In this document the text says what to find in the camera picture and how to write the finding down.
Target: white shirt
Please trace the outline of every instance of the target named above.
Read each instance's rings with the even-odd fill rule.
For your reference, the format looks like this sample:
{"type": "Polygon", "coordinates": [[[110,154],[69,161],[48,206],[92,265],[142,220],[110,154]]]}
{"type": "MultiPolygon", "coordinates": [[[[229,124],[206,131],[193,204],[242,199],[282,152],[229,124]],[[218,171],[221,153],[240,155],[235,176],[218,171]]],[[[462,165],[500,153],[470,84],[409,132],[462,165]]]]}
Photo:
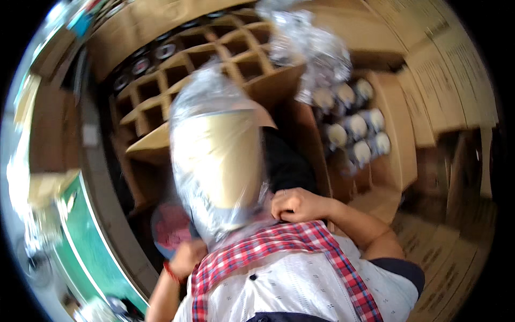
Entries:
{"type": "MultiPolygon", "coordinates": [[[[383,320],[406,321],[418,298],[415,285],[361,259],[349,238],[334,238],[372,294],[383,320]]],[[[192,320],[191,276],[187,288],[174,322],[192,320]]],[[[342,279],[322,253],[274,253],[232,272],[209,291],[209,322],[245,322],[256,312],[303,313],[334,322],[359,322],[342,279]]]]}

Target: cardboard shelf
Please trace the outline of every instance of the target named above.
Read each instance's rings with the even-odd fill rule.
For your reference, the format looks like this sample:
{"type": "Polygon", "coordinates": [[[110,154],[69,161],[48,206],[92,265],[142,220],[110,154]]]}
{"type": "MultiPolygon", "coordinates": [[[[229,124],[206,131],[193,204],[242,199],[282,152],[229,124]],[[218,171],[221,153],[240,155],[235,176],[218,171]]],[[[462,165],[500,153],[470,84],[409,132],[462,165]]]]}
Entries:
{"type": "Polygon", "coordinates": [[[148,163],[155,163],[156,155],[166,160],[169,138],[163,129],[168,128],[170,105],[189,75],[214,57],[221,61],[224,75],[267,109],[292,95],[304,61],[294,57],[292,66],[272,66],[268,41],[274,32],[253,9],[240,9],[161,40],[160,44],[174,44],[175,53],[158,62],[152,73],[129,83],[111,107],[112,115],[118,116],[118,130],[126,132],[122,138],[127,139],[127,156],[148,163]]]}

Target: checkered cloth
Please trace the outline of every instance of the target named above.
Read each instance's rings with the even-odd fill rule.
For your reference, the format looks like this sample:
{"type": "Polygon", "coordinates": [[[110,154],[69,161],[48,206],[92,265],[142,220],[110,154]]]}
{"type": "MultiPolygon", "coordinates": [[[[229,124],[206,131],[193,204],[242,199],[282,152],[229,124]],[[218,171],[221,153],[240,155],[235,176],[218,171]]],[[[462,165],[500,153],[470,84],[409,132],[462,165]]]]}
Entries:
{"type": "Polygon", "coordinates": [[[382,321],[377,304],[338,243],[322,221],[280,224],[265,228],[240,242],[207,255],[192,273],[192,316],[207,321],[208,292],[237,268],[278,251],[323,252],[340,273],[362,322],[382,321]]]}

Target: red bracelet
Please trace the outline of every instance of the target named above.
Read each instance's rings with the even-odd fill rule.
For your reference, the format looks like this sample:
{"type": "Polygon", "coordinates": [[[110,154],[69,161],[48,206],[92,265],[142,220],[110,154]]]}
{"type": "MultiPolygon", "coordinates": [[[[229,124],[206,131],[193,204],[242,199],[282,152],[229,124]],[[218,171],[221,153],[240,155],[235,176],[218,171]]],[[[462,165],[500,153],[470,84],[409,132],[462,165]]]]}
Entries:
{"type": "Polygon", "coordinates": [[[175,275],[174,272],[171,271],[168,261],[163,262],[163,267],[168,276],[170,276],[174,281],[176,281],[178,284],[181,284],[183,282],[183,279],[180,279],[177,275],[175,275]]]}

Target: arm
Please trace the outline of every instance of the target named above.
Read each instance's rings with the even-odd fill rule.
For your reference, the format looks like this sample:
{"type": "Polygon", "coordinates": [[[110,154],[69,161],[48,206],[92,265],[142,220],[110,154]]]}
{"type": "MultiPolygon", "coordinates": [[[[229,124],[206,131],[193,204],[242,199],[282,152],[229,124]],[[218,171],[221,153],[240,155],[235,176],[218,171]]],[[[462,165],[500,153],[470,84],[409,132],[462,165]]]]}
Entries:
{"type": "Polygon", "coordinates": [[[327,219],[332,221],[364,252],[367,260],[391,257],[404,259],[404,252],[394,231],[381,220],[329,199],[327,219]]]}
{"type": "Polygon", "coordinates": [[[148,301],[146,322],[169,322],[179,308],[180,284],[163,269],[148,301]]]}
{"type": "Polygon", "coordinates": [[[289,222],[328,219],[364,252],[364,259],[404,259],[393,230],[379,219],[338,200],[315,195],[301,188],[281,190],[272,200],[272,216],[289,222]]]}
{"type": "MultiPolygon", "coordinates": [[[[180,280],[187,278],[195,265],[207,255],[208,249],[202,240],[183,242],[174,258],[168,263],[169,270],[180,280]]],[[[148,302],[146,322],[169,322],[179,308],[180,284],[163,269],[156,288],[148,302]]]]}

